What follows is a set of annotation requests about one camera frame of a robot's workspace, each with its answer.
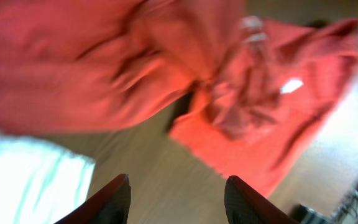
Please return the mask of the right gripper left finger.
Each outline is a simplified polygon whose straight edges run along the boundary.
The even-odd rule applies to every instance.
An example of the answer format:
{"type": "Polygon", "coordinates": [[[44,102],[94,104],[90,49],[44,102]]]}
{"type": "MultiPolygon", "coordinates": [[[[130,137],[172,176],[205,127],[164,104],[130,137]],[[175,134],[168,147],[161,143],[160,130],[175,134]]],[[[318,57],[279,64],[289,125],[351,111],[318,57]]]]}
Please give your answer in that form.
{"type": "Polygon", "coordinates": [[[130,205],[129,177],[119,174],[56,224],[127,224],[130,205]]]}

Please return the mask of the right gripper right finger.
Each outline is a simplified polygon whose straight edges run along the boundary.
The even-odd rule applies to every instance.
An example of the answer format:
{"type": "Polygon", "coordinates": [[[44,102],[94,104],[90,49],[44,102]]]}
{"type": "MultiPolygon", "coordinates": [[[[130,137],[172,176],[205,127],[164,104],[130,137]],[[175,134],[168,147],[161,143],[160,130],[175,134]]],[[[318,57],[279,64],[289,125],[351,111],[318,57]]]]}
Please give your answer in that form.
{"type": "Polygon", "coordinates": [[[229,224],[296,224],[236,175],[225,184],[224,205],[229,224]]]}

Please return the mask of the white printed t-shirt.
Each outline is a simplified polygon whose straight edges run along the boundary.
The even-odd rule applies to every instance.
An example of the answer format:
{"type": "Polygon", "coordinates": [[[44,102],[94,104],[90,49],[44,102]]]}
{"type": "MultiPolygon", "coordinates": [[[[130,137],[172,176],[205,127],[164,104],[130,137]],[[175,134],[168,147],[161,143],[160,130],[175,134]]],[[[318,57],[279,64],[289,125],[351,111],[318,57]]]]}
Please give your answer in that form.
{"type": "Polygon", "coordinates": [[[28,136],[0,134],[0,223],[55,223],[85,202],[95,160],[28,136]]]}

